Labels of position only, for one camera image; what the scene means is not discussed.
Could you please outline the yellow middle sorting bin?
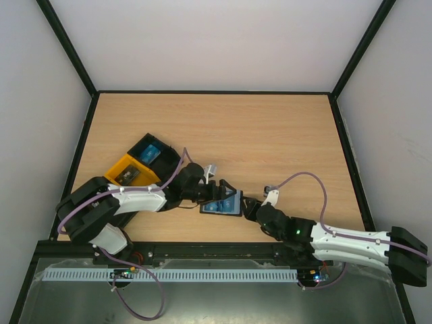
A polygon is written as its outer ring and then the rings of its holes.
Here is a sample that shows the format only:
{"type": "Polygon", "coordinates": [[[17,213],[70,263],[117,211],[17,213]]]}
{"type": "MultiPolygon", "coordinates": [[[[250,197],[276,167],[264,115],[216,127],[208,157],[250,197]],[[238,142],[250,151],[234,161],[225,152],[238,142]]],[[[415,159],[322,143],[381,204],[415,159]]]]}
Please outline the yellow middle sorting bin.
{"type": "Polygon", "coordinates": [[[160,181],[155,172],[128,154],[112,166],[104,177],[118,186],[148,186],[160,181]]]}

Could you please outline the left controller circuit board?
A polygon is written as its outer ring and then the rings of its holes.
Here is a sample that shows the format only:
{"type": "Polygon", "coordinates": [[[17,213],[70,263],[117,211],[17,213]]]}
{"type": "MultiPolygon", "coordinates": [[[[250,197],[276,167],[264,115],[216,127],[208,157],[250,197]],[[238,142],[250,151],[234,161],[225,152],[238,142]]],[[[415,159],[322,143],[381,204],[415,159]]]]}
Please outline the left controller circuit board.
{"type": "Polygon", "coordinates": [[[136,274],[138,274],[140,269],[136,267],[129,267],[127,269],[114,269],[109,275],[111,279],[123,278],[123,279],[133,279],[136,274]]]}

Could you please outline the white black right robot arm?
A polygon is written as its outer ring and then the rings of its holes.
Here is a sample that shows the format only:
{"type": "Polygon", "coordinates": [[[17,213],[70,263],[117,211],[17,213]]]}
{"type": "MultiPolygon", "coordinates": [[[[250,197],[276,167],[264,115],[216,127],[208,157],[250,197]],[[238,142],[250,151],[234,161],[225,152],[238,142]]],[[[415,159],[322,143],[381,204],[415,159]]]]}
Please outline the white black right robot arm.
{"type": "Polygon", "coordinates": [[[403,284],[427,285],[427,245],[403,227],[389,232],[340,229],[299,217],[288,217],[271,203],[254,198],[242,201],[242,212],[262,232],[294,252],[299,263],[339,261],[374,268],[403,284]]]}

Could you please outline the black near sorting bin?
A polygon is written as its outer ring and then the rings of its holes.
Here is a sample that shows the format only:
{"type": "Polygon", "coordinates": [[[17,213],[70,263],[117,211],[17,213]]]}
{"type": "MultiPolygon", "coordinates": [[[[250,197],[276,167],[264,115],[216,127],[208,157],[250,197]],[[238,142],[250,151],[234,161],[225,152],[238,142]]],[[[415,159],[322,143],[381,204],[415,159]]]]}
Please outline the black near sorting bin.
{"type": "Polygon", "coordinates": [[[138,211],[116,213],[108,221],[113,227],[119,228],[122,232],[125,232],[125,227],[131,220],[138,214],[138,211]]]}

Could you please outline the blue credit card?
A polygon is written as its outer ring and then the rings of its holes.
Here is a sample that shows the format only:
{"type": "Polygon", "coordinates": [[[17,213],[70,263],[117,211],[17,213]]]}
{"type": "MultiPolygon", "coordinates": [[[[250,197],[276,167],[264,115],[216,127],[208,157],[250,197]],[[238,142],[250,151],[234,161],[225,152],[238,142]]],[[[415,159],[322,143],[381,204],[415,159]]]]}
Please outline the blue credit card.
{"type": "Polygon", "coordinates": [[[158,147],[153,144],[148,145],[140,154],[140,160],[143,163],[152,163],[159,155],[161,151],[158,147]]]}

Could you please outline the right controller circuit board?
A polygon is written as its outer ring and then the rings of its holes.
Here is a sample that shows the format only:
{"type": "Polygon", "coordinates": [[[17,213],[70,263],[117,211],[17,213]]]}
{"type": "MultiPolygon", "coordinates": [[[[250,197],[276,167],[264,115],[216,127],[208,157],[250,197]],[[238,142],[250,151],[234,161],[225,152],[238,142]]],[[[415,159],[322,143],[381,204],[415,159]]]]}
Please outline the right controller circuit board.
{"type": "Polygon", "coordinates": [[[305,282],[319,282],[329,280],[329,274],[325,271],[316,269],[301,270],[298,274],[298,279],[305,282]]]}

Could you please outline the black far sorting bin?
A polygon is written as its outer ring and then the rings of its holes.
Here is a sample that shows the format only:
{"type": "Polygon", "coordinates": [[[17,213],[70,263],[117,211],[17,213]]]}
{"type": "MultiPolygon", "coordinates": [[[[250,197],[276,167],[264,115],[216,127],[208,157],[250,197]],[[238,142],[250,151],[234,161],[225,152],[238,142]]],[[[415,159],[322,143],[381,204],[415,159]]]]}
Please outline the black far sorting bin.
{"type": "Polygon", "coordinates": [[[180,155],[171,146],[147,133],[127,152],[141,165],[149,168],[162,181],[176,170],[180,155]]]}

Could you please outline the black cage frame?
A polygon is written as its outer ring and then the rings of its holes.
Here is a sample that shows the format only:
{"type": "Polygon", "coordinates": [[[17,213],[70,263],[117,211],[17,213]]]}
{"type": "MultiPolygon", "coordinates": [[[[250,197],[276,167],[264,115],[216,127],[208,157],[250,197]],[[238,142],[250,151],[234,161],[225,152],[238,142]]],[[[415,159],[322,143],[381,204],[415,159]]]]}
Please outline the black cage frame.
{"type": "MultiPolygon", "coordinates": [[[[77,54],[65,28],[63,27],[55,9],[53,8],[50,1],[37,1],[36,2],[43,13],[46,21],[49,23],[52,31],[55,33],[58,41],[60,42],[65,54],[68,56],[73,67],[77,71],[82,83],[86,87],[91,102],[88,107],[86,119],[83,123],[83,128],[80,134],[80,139],[77,144],[77,148],[74,153],[74,158],[70,166],[67,180],[63,189],[63,196],[72,190],[72,181],[75,180],[78,164],[81,160],[82,153],[84,151],[84,145],[88,138],[88,133],[92,123],[93,116],[95,114],[96,105],[100,94],[106,92],[105,90],[97,90],[92,83],[90,76],[88,75],[84,65],[82,64],[79,55],[77,54]]],[[[342,150],[350,174],[350,178],[354,187],[358,206],[360,207],[360,214],[362,221],[366,228],[371,229],[374,227],[373,218],[367,203],[362,182],[358,173],[357,162],[355,161],[351,145],[348,143],[348,135],[346,128],[343,124],[340,108],[338,106],[337,98],[342,93],[345,85],[348,83],[351,75],[358,66],[363,55],[367,51],[369,45],[375,38],[375,35],[379,31],[380,27],[384,23],[386,17],[395,5],[395,1],[382,1],[368,25],[365,33],[363,34],[359,44],[357,45],[354,53],[352,54],[347,66],[344,68],[342,75],[340,76],[335,88],[331,92],[319,92],[319,91],[257,91],[257,90],[114,90],[115,94],[194,94],[194,95],[326,95],[329,99],[331,111],[337,128],[342,150]]]]}

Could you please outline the controller circuit board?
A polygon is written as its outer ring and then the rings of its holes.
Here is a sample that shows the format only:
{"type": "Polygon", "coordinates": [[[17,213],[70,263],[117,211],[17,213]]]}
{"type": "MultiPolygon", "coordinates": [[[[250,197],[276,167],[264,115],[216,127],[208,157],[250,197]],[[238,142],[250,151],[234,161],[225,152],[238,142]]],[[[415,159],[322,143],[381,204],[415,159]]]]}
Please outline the controller circuit board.
{"type": "Polygon", "coordinates": [[[329,274],[325,271],[316,269],[301,270],[298,274],[298,279],[305,282],[319,282],[329,280],[329,274]]]}
{"type": "Polygon", "coordinates": [[[129,267],[127,269],[114,269],[109,275],[111,279],[123,278],[123,279],[133,279],[136,274],[138,274],[140,269],[136,267],[129,267]]]}

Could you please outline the black credit card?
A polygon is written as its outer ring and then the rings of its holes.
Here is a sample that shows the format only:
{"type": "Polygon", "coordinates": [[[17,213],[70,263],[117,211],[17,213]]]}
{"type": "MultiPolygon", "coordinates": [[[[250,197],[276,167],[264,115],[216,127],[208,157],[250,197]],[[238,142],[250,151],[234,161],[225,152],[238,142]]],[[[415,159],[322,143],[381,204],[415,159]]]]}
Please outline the black credit card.
{"type": "Polygon", "coordinates": [[[116,178],[115,181],[121,186],[129,185],[138,175],[139,169],[133,165],[127,166],[116,178]]]}

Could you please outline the black sorting bin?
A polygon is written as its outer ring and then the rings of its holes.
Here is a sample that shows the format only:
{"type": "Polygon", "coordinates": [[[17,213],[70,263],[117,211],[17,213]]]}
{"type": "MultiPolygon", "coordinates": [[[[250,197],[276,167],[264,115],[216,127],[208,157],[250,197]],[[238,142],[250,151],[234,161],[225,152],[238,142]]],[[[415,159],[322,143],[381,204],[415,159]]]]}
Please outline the black sorting bin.
{"type": "Polygon", "coordinates": [[[162,181],[176,170],[180,155],[171,146],[147,133],[127,152],[141,165],[149,168],[162,181]]]}
{"type": "Polygon", "coordinates": [[[125,227],[131,220],[138,214],[138,211],[116,213],[108,221],[113,227],[119,228],[122,232],[125,232],[125,227]]]}

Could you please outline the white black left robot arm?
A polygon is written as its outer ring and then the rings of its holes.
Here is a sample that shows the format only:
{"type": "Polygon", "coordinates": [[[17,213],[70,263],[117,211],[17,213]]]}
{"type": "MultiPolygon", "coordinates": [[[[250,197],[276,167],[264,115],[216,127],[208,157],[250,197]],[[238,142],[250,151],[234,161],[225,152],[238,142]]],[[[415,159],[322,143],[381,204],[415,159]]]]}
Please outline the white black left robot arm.
{"type": "Polygon", "coordinates": [[[208,180],[196,163],[177,167],[164,182],[146,186],[120,186],[104,177],[93,177],[65,197],[55,208],[57,231],[74,244],[89,243],[119,259],[127,259],[132,242],[114,218],[141,211],[165,212],[184,200],[199,205],[230,199],[237,190],[225,180],[208,180]]]}

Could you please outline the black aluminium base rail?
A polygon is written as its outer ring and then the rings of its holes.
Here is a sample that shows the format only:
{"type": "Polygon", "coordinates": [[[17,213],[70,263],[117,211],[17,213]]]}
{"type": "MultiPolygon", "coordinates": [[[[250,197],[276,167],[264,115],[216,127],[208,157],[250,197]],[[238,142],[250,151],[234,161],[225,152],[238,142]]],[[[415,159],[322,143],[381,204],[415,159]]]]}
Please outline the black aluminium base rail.
{"type": "Polygon", "coordinates": [[[319,247],[310,243],[282,242],[133,242],[113,256],[122,261],[138,261],[142,265],[156,266],[159,261],[179,260],[252,260],[258,263],[286,265],[296,269],[317,267],[323,261],[341,261],[377,269],[387,269],[389,252],[380,246],[363,242],[359,247],[319,247]]]}

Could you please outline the black leather card holder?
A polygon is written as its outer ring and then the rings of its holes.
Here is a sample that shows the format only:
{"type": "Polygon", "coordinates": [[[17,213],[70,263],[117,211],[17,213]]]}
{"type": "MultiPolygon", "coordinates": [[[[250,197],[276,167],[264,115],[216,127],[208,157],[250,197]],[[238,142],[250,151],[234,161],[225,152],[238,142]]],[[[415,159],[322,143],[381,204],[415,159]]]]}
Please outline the black leather card holder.
{"type": "Polygon", "coordinates": [[[242,216],[243,191],[239,190],[234,195],[224,199],[200,206],[200,213],[212,215],[242,216]]]}

